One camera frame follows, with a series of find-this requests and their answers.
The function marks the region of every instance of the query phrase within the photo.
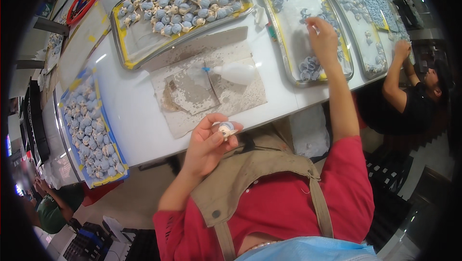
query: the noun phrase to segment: red shirt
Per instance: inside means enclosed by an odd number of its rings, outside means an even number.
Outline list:
[[[334,237],[361,243],[372,223],[374,201],[359,136],[334,143],[321,173]],[[238,252],[244,237],[263,232],[283,240],[320,236],[309,182],[283,172],[261,177],[244,191],[228,226]],[[189,198],[185,211],[153,217],[160,257],[166,260],[223,260],[215,229],[207,228]]]

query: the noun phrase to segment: green shirt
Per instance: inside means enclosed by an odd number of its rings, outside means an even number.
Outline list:
[[[73,184],[62,187],[59,190],[52,190],[71,207],[73,212],[77,211],[84,200],[84,191],[80,184]],[[38,205],[37,212],[41,228],[49,234],[58,233],[67,224],[58,203],[49,194],[43,197],[43,200]]]

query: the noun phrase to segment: squeeze bottle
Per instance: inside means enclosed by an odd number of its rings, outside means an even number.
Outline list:
[[[242,63],[232,62],[222,67],[215,67],[212,71],[220,74],[223,79],[240,85],[250,85],[255,79],[255,67]]]

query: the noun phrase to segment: hair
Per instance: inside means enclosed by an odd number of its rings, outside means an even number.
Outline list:
[[[438,76],[438,82],[436,85],[441,90],[441,96],[439,97],[439,103],[444,105],[448,102],[449,90],[448,90],[448,78],[446,77],[449,73],[449,67],[443,60],[435,60],[434,70]]]

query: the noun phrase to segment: face mask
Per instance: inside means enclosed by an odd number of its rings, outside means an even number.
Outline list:
[[[374,248],[366,244],[326,238],[297,237],[256,248],[239,256],[236,261],[316,260],[376,261]]]

